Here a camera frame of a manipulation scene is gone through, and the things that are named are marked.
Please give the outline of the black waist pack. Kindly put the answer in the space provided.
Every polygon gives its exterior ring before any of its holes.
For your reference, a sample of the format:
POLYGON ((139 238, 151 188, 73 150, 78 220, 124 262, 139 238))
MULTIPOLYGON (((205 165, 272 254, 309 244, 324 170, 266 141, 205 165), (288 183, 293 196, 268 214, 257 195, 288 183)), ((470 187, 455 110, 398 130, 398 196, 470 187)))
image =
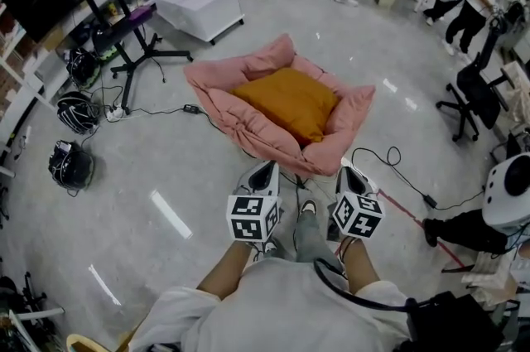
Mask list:
POLYGON ((431 299, 406 301, 410 338, 394 352, 495 352, 502 330, 470 295, 443 292, 431 299))

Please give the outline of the purple box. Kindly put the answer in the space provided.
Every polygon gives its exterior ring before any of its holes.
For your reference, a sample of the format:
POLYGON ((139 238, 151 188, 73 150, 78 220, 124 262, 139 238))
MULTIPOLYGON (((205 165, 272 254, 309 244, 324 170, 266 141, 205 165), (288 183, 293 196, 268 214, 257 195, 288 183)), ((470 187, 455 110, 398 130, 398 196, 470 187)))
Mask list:
POLYGON ((142 24, 152 18, 156 9, 157 7, 154 4, 149 6, 138 7, 130 13, 130 15, 128 16, 128 20, 130 22, 142 24))

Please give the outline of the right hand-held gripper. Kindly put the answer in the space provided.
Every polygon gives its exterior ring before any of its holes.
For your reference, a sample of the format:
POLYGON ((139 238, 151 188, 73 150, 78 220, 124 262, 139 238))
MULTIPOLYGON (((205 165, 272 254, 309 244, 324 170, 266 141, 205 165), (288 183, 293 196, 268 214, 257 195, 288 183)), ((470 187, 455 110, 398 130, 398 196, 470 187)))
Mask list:
POLYGON ((358 239, 371 239, 385 217, 371 181, 352 166, 342 166, 335 185, 336 201, 330 218, 339 233, 358 239))

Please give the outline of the black backpack green trim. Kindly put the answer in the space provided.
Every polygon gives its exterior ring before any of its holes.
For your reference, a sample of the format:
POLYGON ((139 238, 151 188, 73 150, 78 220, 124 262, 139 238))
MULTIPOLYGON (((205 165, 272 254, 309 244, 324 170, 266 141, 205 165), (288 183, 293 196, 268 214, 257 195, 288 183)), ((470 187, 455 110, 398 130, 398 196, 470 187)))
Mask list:
POLYGON ((109 39, 106 31, 101 26, 96 26, 91 34, 94 53, 101 62, 108 62, 118 55, 114 38, 109 39))

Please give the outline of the person's white shirt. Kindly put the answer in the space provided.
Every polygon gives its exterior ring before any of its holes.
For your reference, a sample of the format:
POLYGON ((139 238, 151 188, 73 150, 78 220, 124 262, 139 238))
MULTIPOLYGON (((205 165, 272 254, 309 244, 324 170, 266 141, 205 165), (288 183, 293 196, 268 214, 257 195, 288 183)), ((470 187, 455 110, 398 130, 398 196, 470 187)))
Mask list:
POLYGON ((162 293, 129 350, 172 344, 181 352, 393 352, 408 336, 406 315, 346 301, 309 263, 265 258, 246 268, 223 300, 187 287, 162 293))

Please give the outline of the black helmet headset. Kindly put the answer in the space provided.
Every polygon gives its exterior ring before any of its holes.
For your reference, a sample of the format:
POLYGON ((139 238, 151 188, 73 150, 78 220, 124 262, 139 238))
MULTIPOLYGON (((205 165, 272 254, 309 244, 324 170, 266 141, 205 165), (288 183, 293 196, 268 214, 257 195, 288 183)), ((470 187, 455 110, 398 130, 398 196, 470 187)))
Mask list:
POLYGON ((86 94, 70 91, 57 100, 57 117, 74 133, 85 135, 99 125, 99 106, 86 94))
POLYGON ((59 140, 49 157, 48 171, 66 190, 84 190, 94 174, 94 159, 77 142, 59 140))
POLYGON ((89 89, 100 75, 101 61, 83 47, 68 51, 66 69, 78 90, 89 89))

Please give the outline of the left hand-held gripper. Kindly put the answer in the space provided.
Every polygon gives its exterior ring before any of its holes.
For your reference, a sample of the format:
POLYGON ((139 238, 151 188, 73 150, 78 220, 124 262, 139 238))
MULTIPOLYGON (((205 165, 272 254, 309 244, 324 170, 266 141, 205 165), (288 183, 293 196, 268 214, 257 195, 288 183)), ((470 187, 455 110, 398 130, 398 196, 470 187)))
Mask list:
POLYGON ((265 242, 280 221, 280 168, 265 161, 246 171, 238 180, 226 206, 226 220, 233 240, 265 242))

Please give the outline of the black office chair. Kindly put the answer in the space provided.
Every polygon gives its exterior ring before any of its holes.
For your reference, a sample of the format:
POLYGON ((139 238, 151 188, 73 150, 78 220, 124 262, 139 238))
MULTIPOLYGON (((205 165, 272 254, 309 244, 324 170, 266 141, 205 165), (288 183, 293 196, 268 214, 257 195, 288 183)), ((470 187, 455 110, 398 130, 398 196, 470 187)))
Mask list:
POLYGON ((489 24, 489 34, 484 43, 483 50, 475 59, 461 70, 456 76, 456 86, 448 84, 446 91, 451 92, 456 100, 455 103, 447 101, 436 102, 436 108, 450 108, 456 110, 460 115, 458 132, 452 135, 452 141, 458 142, 464 135, 465 124, 468 123, 474 134, 472 140, 476 142, 479 138, 479 129, 473 116, 478 116, 482 124, 491 130, 501 110, 509 111, 509 106, 501 95, 498 85, 508 82, 514 87, 507 72, 501 68, 501 75, 492 81, 486 81, 481 71, 489 63, 497 40, 508 29, 508 22, 503 15, 493 16, 489 24))

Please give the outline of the white low wheeled cabinet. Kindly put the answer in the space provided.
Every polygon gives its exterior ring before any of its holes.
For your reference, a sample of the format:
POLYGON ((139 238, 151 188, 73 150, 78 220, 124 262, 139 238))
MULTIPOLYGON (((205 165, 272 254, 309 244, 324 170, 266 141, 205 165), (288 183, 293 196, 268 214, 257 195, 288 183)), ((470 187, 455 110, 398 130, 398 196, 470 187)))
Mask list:
POLYGON ((211 45, 230 27, 244 24, 240 0, 152 0, 175 29, 211 45))

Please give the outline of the person's right forearm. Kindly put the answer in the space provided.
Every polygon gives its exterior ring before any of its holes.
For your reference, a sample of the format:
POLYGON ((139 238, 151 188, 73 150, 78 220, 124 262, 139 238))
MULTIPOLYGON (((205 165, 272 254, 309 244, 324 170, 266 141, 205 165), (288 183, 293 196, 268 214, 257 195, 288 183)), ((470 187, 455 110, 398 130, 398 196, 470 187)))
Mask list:
POLYGON ((340 243, 340 261, 348 278, 349 292, 356 294, 380 280, 361 239, 344 237, 340 243))

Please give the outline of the white round backpack device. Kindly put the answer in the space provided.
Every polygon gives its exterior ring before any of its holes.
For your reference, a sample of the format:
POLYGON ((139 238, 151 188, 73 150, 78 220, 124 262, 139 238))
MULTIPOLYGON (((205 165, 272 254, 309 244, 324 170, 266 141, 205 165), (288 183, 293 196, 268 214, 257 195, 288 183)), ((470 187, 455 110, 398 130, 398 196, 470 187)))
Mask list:
POLYGON ((487 225, 500 229, 530 220, 530 152, 520 153, 491 169, 482 214, 487 225))

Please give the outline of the person's left shoe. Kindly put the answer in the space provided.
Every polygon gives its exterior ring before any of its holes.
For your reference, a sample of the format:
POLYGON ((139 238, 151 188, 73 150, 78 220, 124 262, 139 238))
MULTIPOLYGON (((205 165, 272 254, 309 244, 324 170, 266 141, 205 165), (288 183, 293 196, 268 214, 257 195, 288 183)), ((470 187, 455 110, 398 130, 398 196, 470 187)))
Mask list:
POLYGON ((263 256, 273 256, 277 252, 277 245, 271 239, 265 242, 248 243, 248 246, 254 251, 254 262, 257 262, 263 256))

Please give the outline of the black wheeled television stand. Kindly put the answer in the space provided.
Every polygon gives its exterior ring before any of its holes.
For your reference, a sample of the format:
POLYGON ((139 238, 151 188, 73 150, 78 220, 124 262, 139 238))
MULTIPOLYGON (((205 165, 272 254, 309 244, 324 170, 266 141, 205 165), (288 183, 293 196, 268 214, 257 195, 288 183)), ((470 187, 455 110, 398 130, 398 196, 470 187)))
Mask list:
POLYGON ((131 113, 131 109, 128 107, 128 97, 133 81, 133 76, 136 69, 145 61, 145 60, 155 60, 156 57, 183 57, 186 58, 189 62, 192 62, 194 59, 189 51, 159 51, 156 48, 158 42, 162 40, 156 33, 152 36, 152 39, 149 43, 146 42, 144 36, 139 30, 139 27, 144 24, 130 22, 128 16, 131 11, 128 8, 125 0, 118 0, 118 4, 123 10, 124 16, 116 23, 111 25, 109 22, 106 22, 103 13, 99 10, 99 6, 96 4, 95 0, 86 0, 89 4, 92 13, 96 16, 96 19, 100 22, 102 28, 106 31, 108 38, 114 38, 114 44, 118 50, 119 55, 123 59, 123 64, 120 66, 112 67, 110 70, 114 79, 118 77, 119 73, 125 73, 127 75, 125 85, 123 87, 121 108, 124 111, 125 115, 131 113), (137 60, 131 60, 125 49, 121 45, 121 41, 125 39, 129 34, 134 34, 139 42, 143 54, 137 60))

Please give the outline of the person's left forearm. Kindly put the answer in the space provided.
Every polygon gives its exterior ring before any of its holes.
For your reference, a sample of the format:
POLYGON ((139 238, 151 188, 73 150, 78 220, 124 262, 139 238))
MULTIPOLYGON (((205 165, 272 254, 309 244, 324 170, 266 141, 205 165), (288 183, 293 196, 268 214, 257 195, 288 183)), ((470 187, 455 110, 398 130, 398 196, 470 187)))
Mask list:
POLYGON ((214 268, 197 286, 197 290, 209 293, 220 300, 233 294, 254 247, 239 241, 234 241, 214 268))

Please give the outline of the orange cushion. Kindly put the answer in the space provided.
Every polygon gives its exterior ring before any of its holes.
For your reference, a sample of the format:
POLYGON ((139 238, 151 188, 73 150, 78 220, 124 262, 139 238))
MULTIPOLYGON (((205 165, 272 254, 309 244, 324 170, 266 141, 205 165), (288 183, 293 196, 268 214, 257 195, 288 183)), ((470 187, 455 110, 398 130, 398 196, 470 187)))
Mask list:
POLYGON ((250 81, 231 94, 288 131, 303 147, 322 141, 327 120, 340 101, 330 88, 293 68, 250 81))

